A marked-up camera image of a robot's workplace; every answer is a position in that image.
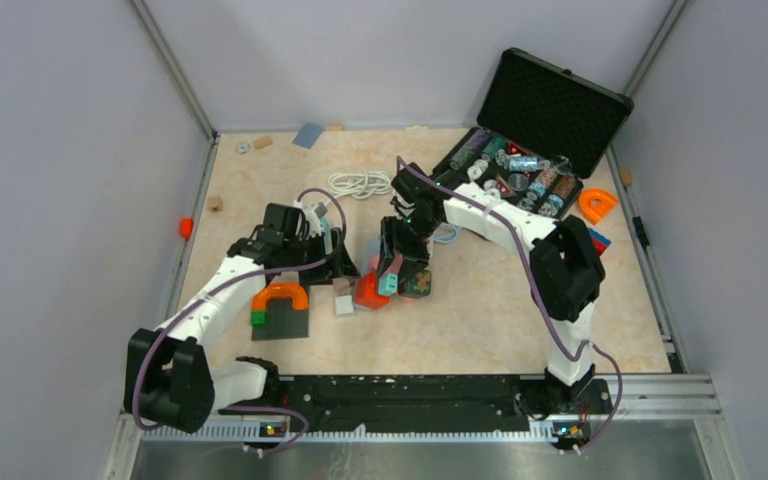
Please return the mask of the red cube socket adapter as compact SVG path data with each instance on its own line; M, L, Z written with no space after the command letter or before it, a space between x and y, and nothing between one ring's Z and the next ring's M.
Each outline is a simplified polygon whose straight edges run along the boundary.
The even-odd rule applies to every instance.
M390 298L378 293L378 278L370 272L360 278L355 287L354 304L366 310L379 310L390 303Z

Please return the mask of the dark green cube adapter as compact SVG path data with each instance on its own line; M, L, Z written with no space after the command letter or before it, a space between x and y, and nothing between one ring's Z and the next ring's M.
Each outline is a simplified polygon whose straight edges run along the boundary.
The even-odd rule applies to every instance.
M399 286L398 294L403 298L421 299L428 297L432 289L432 272L422 270L409 277Z

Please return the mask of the teal small plug adapter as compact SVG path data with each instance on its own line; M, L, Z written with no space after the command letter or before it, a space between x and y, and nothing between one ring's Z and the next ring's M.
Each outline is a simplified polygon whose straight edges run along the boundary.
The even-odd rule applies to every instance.
M378 278L377 293L384 297L390 297L398 293L399 276L396 273L387 272Z

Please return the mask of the teal power strip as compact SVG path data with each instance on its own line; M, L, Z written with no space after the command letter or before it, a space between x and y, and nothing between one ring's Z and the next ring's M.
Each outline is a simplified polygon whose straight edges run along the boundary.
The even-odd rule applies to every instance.
M333 244L331 240L331 228L328 220L325 217L320 218L320 230L322 233L324 252L325 255L328 255L333 251Z

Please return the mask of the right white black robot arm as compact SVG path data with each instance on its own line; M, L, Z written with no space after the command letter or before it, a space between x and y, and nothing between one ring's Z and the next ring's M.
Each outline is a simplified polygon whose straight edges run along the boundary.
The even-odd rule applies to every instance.
M381 221L377 278L394 274L404 287L426 270L432 236L444 223L517 254L552 339L547 400L560 412L574 411L595 375L591 324L606 277L584 221L529 213L452 170L430 177L415 163L399 159L397 166L391 182L397 213Z

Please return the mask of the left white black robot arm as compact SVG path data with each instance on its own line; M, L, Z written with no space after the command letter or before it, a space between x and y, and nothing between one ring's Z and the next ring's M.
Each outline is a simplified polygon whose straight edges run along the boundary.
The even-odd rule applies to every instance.
M227 250L209 281L170 319L129 339L123 409L137 426L193 433L209 415L238 402L257 413L279 404L269 363L239 359L213 368L208 354L225 329L285 272L334 271L341 266L347 226L322 231L321 207L270 203L248 237Z

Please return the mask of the pink triangular power strip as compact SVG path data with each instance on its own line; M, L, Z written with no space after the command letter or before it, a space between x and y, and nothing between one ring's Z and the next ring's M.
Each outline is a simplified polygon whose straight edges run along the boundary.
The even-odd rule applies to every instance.
M372 257L370 257L367 260L367 272L376 273L379 263L380 263L379 254L375 254ZM402 269L402 265L403 265L403 257L400 254L397 254L393 259L392 263L390 264L390 266L388 267L388 269L385 271L386 280L392 280L392 279L397 280L400 270ZM399 298L404 303L412 303L416 301L416 298L407 296L405 292L396 291L393 289L390 289L389 292L393 297Z

